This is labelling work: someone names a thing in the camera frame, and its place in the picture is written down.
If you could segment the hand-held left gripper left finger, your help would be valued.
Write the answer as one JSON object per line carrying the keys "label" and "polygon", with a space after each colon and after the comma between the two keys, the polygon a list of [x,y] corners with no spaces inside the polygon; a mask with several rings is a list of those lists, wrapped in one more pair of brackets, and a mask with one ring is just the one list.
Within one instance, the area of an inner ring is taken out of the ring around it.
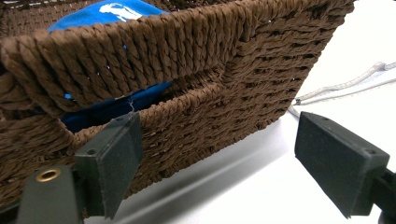
{"label": "hand-held left gripper left finger", "polygon": [[76,168],[85,183],[85,209],[90,217],[116,215],[142,158],[137,112],[111,120],[76,152]]}

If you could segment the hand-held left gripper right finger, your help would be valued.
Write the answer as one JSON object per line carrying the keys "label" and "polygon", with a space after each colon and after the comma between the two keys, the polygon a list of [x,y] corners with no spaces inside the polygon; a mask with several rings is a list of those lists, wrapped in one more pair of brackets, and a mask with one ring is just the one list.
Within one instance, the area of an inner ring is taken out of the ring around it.
{"label": "hand-held left gripper right finger", "polygon": [[389,154],[335,121],[303,112],[295,157],[345,217],[390,217]]}

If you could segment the brown woven basket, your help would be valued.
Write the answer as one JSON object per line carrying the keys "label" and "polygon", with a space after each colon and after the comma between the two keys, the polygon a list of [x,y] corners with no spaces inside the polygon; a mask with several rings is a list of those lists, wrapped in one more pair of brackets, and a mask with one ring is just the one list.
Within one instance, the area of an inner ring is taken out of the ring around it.
{"label": "brown woven basket", "polygon": [[355,0],[146,0],[161,14],[51,31],[97,0],[0,0],[0,206],[74,154],[97,127],[62,118],[166,83],[140,111],[131,192],[281,117]]}

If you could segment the blue garment with white print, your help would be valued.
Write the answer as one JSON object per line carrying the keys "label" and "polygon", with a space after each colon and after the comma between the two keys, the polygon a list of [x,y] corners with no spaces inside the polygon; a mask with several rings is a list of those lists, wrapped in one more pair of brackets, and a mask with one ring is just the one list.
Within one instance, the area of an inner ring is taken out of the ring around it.
{"label": "blue garment with white print", "polygon": [[[53,23],[48,31],[53,32],[96,23],[127,22],[163,13],[164,10],[143,0],[101,0],[62,17]],[[61,122],[72,133],[77,133],[91,126],[105,124],[129,112],[148,108],[171,84],[171,81],[165,81],[135,91],[128,96],[105,100],[103,103],[94,104],[78,112],[66,113],[61,117]]]}

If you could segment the white mesh garment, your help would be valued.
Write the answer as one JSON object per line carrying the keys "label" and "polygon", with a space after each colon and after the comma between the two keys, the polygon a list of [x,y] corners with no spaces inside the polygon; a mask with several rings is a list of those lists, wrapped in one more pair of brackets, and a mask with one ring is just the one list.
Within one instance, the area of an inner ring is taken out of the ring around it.
{"label": "white mesh garment", "polygon": [[393,75],[390,72],[391,70],[396,71],[396,62],[375,63],[367,71],[347,82],[321,87],[304,95],[295,97],[288,111],[294,117],[299,118],[301,112],[296,109],[297,106],[312,105],[340,99],[342,97],[396,83],[396,75]]}

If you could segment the white board table cover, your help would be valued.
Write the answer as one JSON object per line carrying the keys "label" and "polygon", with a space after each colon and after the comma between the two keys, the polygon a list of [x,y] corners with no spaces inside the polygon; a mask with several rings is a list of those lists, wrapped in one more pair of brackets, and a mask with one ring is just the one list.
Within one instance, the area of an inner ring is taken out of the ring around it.
{"label": "white board table cover", "polygon": [[[396,62],[396,1],[358,0],[310,72],[301,94]],[[366,91],[306,105],[390,155],[396,173],[396,68]],[[114,219],[86,224],[376,224],[380,211],[345,218],[294,156],[298,120],[286,113],[265,130],[136,193]]]}

